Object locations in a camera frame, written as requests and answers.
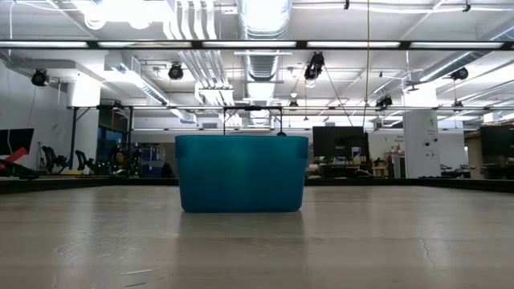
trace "ceiling vent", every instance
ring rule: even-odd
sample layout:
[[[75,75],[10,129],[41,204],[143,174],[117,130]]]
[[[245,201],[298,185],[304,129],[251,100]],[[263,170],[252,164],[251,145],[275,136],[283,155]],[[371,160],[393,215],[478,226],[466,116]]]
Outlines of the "ceiling vent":
[[[202,128],[204,128],[204,129],[218,128],[218,124],[217,123],[203,123]]]

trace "black barrier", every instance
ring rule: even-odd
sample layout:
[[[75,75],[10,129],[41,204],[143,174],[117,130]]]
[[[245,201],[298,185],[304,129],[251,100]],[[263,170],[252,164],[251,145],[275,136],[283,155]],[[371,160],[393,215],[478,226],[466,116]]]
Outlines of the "black barrier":
[[[59,189],[78,189],[109,185],[178,186],[177,179],[149,178],[73,178],[37,181],[0,181],[0,194],[26,193]],[[426,186],[447,189],[469,189],[514,193],[514,181],[455,179],[307,179],[305,186]]]

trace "floor crack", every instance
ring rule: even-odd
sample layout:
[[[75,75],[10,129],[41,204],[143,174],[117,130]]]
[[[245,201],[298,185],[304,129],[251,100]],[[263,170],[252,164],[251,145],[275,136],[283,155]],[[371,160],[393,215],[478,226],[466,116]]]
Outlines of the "floor crack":
[[[432,268],[434,268],[435,271],[437,272],[440,272],[441,270],[439,270],[437,268],[437,266],[435,265],[435,262],[434,260],[432,260],[432,257],[430,256],[430,250],[428,249],[428,247],[426,246],[426,242],[425,242],[425,239],[424,238],[420,238],[419,239],[421,241],[421,243],[423,244],[423,248],[425,249],[425,256],[426,258],[428,259],[428,261],[430,261],[430,263],[432,264]]]

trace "motion capture camera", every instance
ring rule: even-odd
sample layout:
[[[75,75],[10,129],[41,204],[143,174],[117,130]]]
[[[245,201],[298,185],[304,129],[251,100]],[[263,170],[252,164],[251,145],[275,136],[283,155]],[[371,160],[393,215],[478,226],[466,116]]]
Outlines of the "motion capture camera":
[[[458,71],[452,73],[450,78],[453,80],[465,80],[468,76],[469,71],[465,67],[462,67]]]
[[[50,84],[50,77],[48,77],[47,70],[42,68],[36,69],[31,82],[41,88],[48,86]]]
[[[306,80],[314,80],[320,76],[323,71],[322,68],[324,66],[324,57],[322,52],[314,52],[314,56],[311,58],[307,69],[305,70],[305,79]]]
[[[386,108],[393,105],[393,99],[390,95],[381,96],[377,99],[377,108]]]
[[[173,63],[171,64],[171,68],[169,69],[168,76],[172,80],[180,80],[184,77],[184,71],[182,70],[181,63]]]

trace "ductwork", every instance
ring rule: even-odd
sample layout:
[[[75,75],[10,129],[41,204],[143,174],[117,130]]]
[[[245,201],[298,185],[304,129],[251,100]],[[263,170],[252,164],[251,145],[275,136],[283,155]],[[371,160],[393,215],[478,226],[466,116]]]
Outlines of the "ductwork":
[[[273,40],[282,39],[288,32],[291,18],[292,0],[238,0],[239,28],[243,39]],[[245,56],[248,95],[253,100],[271,101],[280,64],[279,56]],[[265,124],[266,120],[254,120],[255,124]]]
[[[493,31],[487,33],[479,40],[482,41],[512,41],[514,40],[514,18],[509,19]],[[454,54],[439,61],[432,67],[422,71],[411,84],[428,83],[451,74],[462,67],[481,59],[492,51],[469,51],[455,52]]]

